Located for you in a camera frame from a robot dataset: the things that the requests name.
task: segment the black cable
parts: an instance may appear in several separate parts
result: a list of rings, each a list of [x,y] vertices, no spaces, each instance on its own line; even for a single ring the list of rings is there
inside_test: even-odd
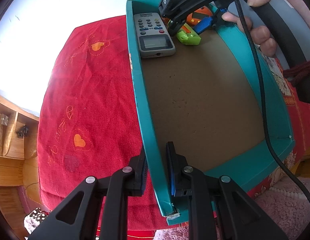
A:
[[[239,2],[239,0],[234,0],[236,9],[238,12],[238,16],[240,19],[240,22],[242,23],[245,35],[247,37],[249,46],[252,50],[256,70],[257,70],[257,76],[259,81],[259,87],[261,92],[261,106],[262,106],[262,118],[263,118],[263,128],[264,128],[264,135],[265,135],[265,141],[268,147],[268,150],[270,151],[272,157],[277,162],[277,164],[280,166],[280,168],[287,174],[287,176],[290,177],[290,179],[295,182],[295,184],[302,190],[302,192],[307,197],[307,200],[310,202],[310,192],[307,190],[305,185],[281,162],[280,158],[277,156],[276,152],[274,151],[271,141],[270,141],[270,135],[268,133],[268,127],[267,127],[267,116],[266,116],[266,103],[265,103],[265,88],[264,88],[264,81],[263,81],[263,75],[262,75],[262,69],[261,65],[259,63],[256,47],[254,45],[251,33],[247,27],[245,17],[243,14],[242,6]]]

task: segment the red blanket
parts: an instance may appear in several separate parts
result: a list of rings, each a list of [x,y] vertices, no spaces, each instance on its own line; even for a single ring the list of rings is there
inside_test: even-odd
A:
[[[310,146],[310,105],[298,101],[295,89],[286,80],[276,81],[296,140],[285,160],[291,168]],[[141,147],[125,16],[76,28],[55,62],[40,114],[42,202],[54,209],[87,176],[110,176],[138,155]],[[261,194],[282,175],[277,169],[249,195]],[[164,228],[168,226],[148,177],[144,196],[129,198],[128,229]]]

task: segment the orange heart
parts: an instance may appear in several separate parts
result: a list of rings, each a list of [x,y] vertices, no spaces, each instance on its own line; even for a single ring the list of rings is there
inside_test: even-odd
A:
[[[104,46],[103,42],[97,42],[91,45],[93,51],[99,50],[102,46]]]
[[[74,135],[74,144],[75,144],[76,147],[85,147],[86,142],[77,133],[77,134]]]

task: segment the pink fluffy rug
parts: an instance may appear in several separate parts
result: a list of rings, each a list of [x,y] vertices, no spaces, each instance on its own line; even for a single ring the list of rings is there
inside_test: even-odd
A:
[[[299,179],[310,192],[310,179]],[[288,177],[283,177],[255,201],[282,228],[289,240],[297,239],[310,222],[310,204]],[[188,227],[157,230],[154,240],[188,240]]]

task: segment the remote control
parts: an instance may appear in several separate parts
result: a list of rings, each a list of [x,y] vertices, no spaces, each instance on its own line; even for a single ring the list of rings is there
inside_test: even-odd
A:
[[[158,13],[134,15],[139,52],[142,58],[164,57],[175,53],[175,46]]]

